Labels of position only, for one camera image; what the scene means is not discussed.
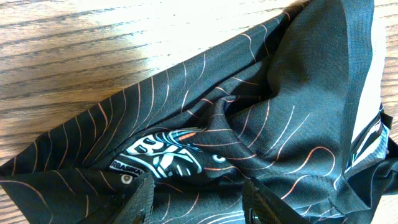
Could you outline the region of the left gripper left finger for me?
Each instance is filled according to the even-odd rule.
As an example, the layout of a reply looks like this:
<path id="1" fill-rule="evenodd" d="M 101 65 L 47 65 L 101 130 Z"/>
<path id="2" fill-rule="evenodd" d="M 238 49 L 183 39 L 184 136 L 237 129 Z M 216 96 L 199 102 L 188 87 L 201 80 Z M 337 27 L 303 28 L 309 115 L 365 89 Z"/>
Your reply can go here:
<path id="1" fill-rule="evenodd" d="M 121 189 L 83 224 L 147 223 L 153 208 L 154 180 L 151 174 L 120 176 Z"/>

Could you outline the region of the black orange patterned jersey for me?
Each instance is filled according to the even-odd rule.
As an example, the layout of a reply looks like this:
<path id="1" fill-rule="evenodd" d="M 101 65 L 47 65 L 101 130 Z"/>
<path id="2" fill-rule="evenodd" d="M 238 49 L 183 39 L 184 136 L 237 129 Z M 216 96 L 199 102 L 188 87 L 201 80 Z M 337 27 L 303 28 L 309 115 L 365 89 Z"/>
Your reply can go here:
<path id="1" fill-rule="evenodd" d="M 373 1 L 315 0 L 41 134 L 1 166 L 31 223 L 82 223 L 154 180 L 147 223 L 245 223 L 256 178 L 310 223 L 370 223 L 397 193 Z"/>

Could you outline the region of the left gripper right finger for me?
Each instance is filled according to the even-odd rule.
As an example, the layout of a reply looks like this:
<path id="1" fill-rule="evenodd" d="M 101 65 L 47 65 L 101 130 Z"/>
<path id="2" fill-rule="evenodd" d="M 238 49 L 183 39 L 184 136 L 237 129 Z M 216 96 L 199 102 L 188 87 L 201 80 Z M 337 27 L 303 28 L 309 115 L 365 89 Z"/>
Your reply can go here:
<path id="1" fill-rule="evenodd" d="M 245 224 L 310 224 L 256 178 L 243 185 Z"/>

